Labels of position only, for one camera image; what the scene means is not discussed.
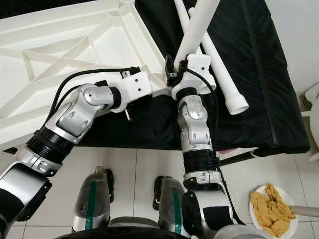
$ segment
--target black cloth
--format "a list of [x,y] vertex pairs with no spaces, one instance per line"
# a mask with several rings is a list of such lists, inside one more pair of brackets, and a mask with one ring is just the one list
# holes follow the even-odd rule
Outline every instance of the black cloth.
[[[4,2],[7,5],[1,6],[2,17],[81,1],[44,1],[41,5],[33,0],[16,0],[14,5],[12,1]],[[195,1],[184,0],[184,4],[189,8]],[[174,58],[183,37],[174,2],[136,0],[135,5],[162,55]],[[264,0],[221,0],[207,31],[249,104],[244,113],[231,116],[217,87],[217,150],[260,147],[265,155],[308,151],[285,55]],[[202,99],[214,134],[213,98],[206,95]],[[99,117],[79,146],[180,149],[176,102],[172,98],[160,96],[128,109],[133,122],[129,123],[124,113]]]

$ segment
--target white plastic tray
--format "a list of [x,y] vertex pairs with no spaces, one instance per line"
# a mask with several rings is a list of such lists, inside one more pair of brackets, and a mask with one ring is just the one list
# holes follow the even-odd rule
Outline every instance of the white plastic tray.
[[[0,20],[0,150],[41,127],[59,84],[76,71],[140,66],[154,95],[169,94],[164,58],[132,3],[99,0]],[[65,87],[122,80],[119,73],[75,78]]]

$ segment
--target silver robot arm segment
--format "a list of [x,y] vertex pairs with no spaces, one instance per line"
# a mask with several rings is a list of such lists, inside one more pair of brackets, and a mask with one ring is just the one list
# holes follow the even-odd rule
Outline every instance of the silver robot arm segment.
[[51,188],[63,159],[79,143],[97,115],[122,112],[128,103],[152,93],[145,72],[109,85],[84,84],[20,149],[0,175],[0,239],[15,221],[28,220]]
[[179,78],[172,89],[178,101],[178,124],[184,157],[184,186],[188,190],[182,198],[183,227],[190,235],[212,239],[221,228],[233,224],[233,212],[226,194],[207,126],[208,114],[199,94],[208,94],[206,84],[190,69],[213,86],[208,68],[210,57],[189,54],[181,61]]

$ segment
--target gray tile grout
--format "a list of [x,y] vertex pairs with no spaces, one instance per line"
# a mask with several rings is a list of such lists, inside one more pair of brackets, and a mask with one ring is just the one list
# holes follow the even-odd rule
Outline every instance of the gray tile grout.
[[136,149],[136,157],[135,157],[135,178],[134,178],[134,196],[133,196],[133,217],[134,217],[134,206],[135,206],[135,186],[136,186],[136,168],[138,164],[138,149]]
[[[296,160],[296,157],[295,157],[294,154],[293,154],[293,157],[294,157],[294,159],[295,159],[295,164],[296,164],[296,167],[297,167],[297,172],[298,172],[298,175],[299,175],[301,187],[302,187],[302,189],[303,189],[306,206],[308,207],[308,202],[307,202],[307,198],[306,198],[306,194],[305,194],[305,190],[304,190],[304,186],[303,186],[303,181],[301,180],[301,176],[300,176],[300,172],[299,172],[299,167],[298,167],[297,160]],[[309,218],[310,218],[310,224],[311,224],[311,228],[312,228],[312,230],[313,230],[314,238],[316,238],[315,231],[314,231],[314,227],[313,227],[313,222],[312,222],[312,220],[311,220],[311,217],[309,217]]]
[[22,233],[22,239],[24,238],[24,233],[25,233],[25,229],[26,229],[26,222],[27,221],[25,221],[25,224],[24,224],[24,229],[23,229],[23,233]]
[[306,194],[305,194],[305,190],[304,190],[304,186],[303,186],[303,181],[301,180],[301,176],[300,176],[300,172],[299,172],[299,167],[298,167],[297,160],[296,160],[296,157],[295,157],[294,154],[293,154],[293,157],[294,157],[294,160],[295,160],[295,165],[296,165],[296,167],[297,167],[297,172],[298,172],[298,175],[299,175],[299,180],[300,180],[300,183],[301,183],[301,188],[303,189],[303,194],[304,194],[306,206],[308,207],[307,198],[306,198]]

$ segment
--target white pvc pipe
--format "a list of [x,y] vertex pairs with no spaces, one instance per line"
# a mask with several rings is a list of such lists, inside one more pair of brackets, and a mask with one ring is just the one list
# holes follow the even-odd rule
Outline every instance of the white pvc pipe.
[[[188,10],[188,13],[192,20],[193,17],[195,17],[196,9],[194,10],[192,7]],[[225,104],[229,113],[231,115],[237,115],[244,112],[248,109],[249,105],[246,102],[245,97],[238,92],[207,32],[205,32],[201,43],[205,53],[211,58],[210,65],[215,73],[220,89],[224,94]]]
[[311,111],[302,111],[301,116],[302,117],[310,117]]
[[308,159],[310,162],[314,162],[316,160],[319,160],[319,152],[315,153],[314,155],[311,155]]
[[[181,24],[181,28],[183,29],[183,32],[185,33],[189,23],[188,13],[186,11],[183,0],[174,0],[174,2],[175,2],[176,10],[178,13],[179,21]],[[198,47],[196,54],[202,54],[200,47]]]
[[218,4],[219,0],[197,1],[193,17],[189,21],[174,61],[176,69],[178,69],[179,62],[184,60],[188,54],[196,53]]

